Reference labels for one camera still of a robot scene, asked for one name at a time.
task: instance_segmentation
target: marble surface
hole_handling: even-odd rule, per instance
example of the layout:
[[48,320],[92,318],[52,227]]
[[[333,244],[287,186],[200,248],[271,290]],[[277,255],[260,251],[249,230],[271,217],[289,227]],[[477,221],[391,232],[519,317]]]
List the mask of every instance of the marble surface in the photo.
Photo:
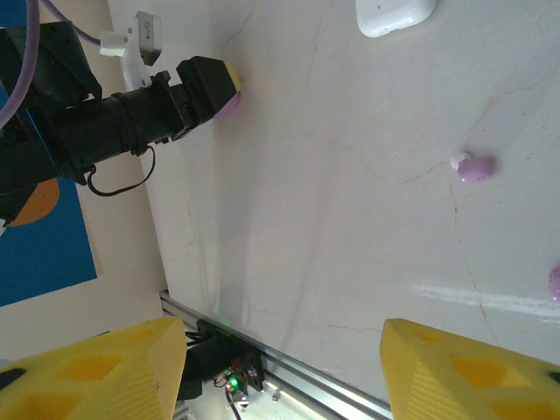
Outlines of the marble surface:
[[[243,82],[234,116],[156,148],[175,299],[382,398],[390,318],[560,363],[560,2],[440,0],[377,39],[342,0],[110,6],[163,19],[151,71],[206,55]],[[462,184],[462,148],[495,177]]]

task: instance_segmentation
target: purple cable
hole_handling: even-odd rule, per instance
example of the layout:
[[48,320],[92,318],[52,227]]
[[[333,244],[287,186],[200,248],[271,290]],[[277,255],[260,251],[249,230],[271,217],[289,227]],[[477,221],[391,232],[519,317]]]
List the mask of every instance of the purple cable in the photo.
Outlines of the purple cable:
[[8,101],[0,109],[0,129],[16,114],[32,84],[39,55],[39,28],[39,0],[27,0],[24,59],[16,86],[11,91]]
[[[51,0],[41,0],[41,3],[45,6],[45,8],[50,11],[58,20],[70,20],[68,19],[66,16],[64,16],[64,13],[62,13],[60,10],[57,9],[57,7],[53,4],[53,2],[51,2]],[[76,33],[78,34],[78,36],[80,38],[82,38],[84,41],[90,42],[92,44],[94,44],[95,46],[100,46],[102,44],[101,40],[96,38],[96,37],[92,37],[91,35],[89,35],[88,33],[85,33],[82,29],[80,29],[78,26],[74,25],[73,28],[76,30]]]

